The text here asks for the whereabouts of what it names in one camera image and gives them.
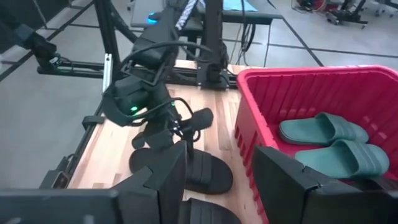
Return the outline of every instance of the gray floor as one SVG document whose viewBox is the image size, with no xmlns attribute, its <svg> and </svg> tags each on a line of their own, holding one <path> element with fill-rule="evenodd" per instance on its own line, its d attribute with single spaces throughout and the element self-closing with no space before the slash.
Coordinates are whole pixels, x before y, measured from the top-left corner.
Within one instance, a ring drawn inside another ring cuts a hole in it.
<svg viewBox="0 0 398 224">
<path fill-rule="evenodd" d="M 76 5 L 85 6 L 89 0 Z M 320 65 L 385 65 L 398 70 L 398 16 L 374 17 L 372 7 L 363 12 L 369 21 L 364 30 L 355 25 L 334 26 L 318 13 L 301 14 L 291 10 L 290 0 L 273 1 L 285 17 L 271 27 L 271 46 L 267 67 L 317 67 Z M 126 0 L 113 0 L 114 5 L 129 23 Z M 78 13 L 65 9 L 49 22 L 60 28 Z M 298 34 L 295 36 L 289 26 Z M 52 42 L 62 56 L 86 62 L 102 62 L 104 48 L 97 26 L 94 7 L 90 7 L 61 31 Z M 223 37 L 234 40 L 239 24 L 224 24 Z M 49 37 L 54 30 L 40 30 Z M 267 26 L 258 26 L 255 43 L 246 54 L 247 63 L 263 66 L 267 43 Z M 132 44 L 117 33 L 121 57 Z M 236 63 L 239 44 L 226 41 L 231 63 Z M 3 60 L 17 62 L 26 50 L 14 47 L 3 54 Z M 39 75 L 35 58 L 29 58 L 0 82 L 0 187 L 36 188 L 45 173 L 53 169 L 62 156 L 73 153 L 84 133 L 81 121 L 93 114 L 101 98 L 101 80 Z M 11 66 L 2 65 L 0 73 Z"/>
</svg>

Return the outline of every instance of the green slipper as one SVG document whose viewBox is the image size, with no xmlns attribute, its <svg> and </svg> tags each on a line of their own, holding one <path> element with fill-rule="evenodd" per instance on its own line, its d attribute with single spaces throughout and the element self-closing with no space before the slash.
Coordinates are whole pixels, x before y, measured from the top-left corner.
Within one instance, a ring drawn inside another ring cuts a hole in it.
<svg viewBox="0 0 398 224">
<path fill-rule="evenodd" d="M 314 118 L 292 119 L 279 124 L 279 135 L 288 143 L 329 146 L 337 139 L 367 142 L 369 136 L 359 125 L 341 116 L 319 113 Z"/>
<path fill-rule="evenodd" d="M 297 152 L 294 158 L 335 179 L 381 176 L 390 164 L 380 147 L 347 140 L 337 140 L 322 149 Z"/>
</svg>

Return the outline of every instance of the wooden table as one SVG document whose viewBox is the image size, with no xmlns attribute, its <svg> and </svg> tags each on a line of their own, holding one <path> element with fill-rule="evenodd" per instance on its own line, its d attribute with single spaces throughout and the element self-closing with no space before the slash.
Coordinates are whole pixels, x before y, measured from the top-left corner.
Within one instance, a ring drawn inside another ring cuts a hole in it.
<svg viewBox="0 0 398 224">
<path fill-rule="evenodd" d="M 192 61 L 178 60 L 176 67 L 195 68 L 196 65 Z M 235 74 L 247 68 L 240 65 L 229 66 L 229 70 Z M 168 88 L 172 97 L 184 98 L 193 111 L 204 107 L 213 111 L 213 125 L 202 132 L 195 148 L 224 160 L 234 175 L 233 187 L 226 194 L 205 195 L 186 190 L 183 199 L 193 197 L 222 205 L 237 214 L 243 224 L 261 223 L 233 134 L 240 101 L 239 92 L 199 90 L 197 87 L 180 85 L 169 85 Z M 190 117 L 182 103 L 176 102 L 175 105 L 184 119 Z M 129 177 L 131 173 L 128 159 L 133 152 L 131 139 L 143 129 L 143 126 L 121 128 L 109 120 L 98 124 L 68 188 L 107 189 Z"/>
</svg>

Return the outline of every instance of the red plastic bin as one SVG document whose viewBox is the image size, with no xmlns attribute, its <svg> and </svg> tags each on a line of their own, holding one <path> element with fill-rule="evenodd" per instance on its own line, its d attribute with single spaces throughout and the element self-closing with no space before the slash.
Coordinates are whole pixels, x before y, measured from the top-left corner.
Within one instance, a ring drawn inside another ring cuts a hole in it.
<svg viewBox="0 0 398 224">
<path fill-rule="evenodd" d="M 268 220 L 251 168 L 254 145 L 271 146 L 289 156 L 316 148 L 284 143 L 277 134 L 283 120 L 310 118 L 322 111 L 343 116 L 364 128 L 371 144 L 385 150 L 390 159 L 385 176 L 398 178 L 397 72 L 370 65 L 249 69 L 239 74 L 237 83 L 242 98 L 235 138 L 263 223 Z"/>
</svg>

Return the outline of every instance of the black slipper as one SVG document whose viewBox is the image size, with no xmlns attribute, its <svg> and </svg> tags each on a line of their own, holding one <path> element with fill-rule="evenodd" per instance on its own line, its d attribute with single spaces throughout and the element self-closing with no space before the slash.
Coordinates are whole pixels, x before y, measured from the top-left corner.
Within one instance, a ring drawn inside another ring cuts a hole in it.
<svg viewBox="0 0 398 224">
<path fill-rule="evenodd" d="M 135 150 L 130 157 L 129 167 L 135 172 L 146 166 L 158 152 L 149 148 Z M 233 175 L 228 165 L 207 152 L 195 149 L 193 159 L 187 164 L 185 189 L 203 194 L 223 194 L 233 184 Z"/>
<path fill-rule="evenodd" d="M 239 218 L 227 208 L 194 198 L 182 202 L 178 224 L 240 224 Z"/>
</svg>

